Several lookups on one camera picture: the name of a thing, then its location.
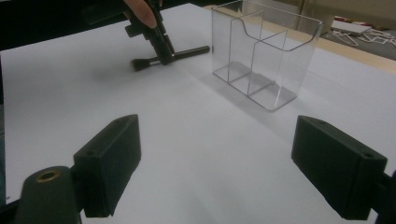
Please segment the clear plastic container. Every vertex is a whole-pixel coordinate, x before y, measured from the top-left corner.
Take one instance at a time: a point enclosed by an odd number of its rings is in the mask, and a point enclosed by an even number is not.
[[[249,1],[212,8],[213,73],[268,110],[292,101],[323,23]]]

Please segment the black plastic block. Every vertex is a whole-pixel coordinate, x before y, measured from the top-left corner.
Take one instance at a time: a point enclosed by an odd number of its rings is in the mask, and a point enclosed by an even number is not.
[[[74,155],[87,198],[86,217],[113,215],[141,159],[137,115],[115,119]]]
[[[300,116],[291,158],[345,219],[367,219],[387,158],[331,124]]]

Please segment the black brush handle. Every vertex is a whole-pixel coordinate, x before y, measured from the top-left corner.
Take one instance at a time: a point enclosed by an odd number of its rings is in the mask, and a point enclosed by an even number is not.
[[[199,54],[208,53],[209,51],[210,51],[209,46],[203,46],[196,49],[183,50],[181,52],[175,53],[175,60],[185,59]]]

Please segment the acrylic divider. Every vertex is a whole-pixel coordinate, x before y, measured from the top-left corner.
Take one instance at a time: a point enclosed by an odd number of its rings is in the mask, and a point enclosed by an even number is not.
[[[322,22],[249,1],[212,9],[213,73],[268,110],[295,99]]]

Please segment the brush bristles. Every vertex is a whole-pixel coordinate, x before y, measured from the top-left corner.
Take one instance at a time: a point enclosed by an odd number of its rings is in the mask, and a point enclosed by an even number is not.
[[[134,70],[140,71],[145,68],[148,68],[150,66],[149,59],[134,59],[132,60],[132,66],[134,67]]]

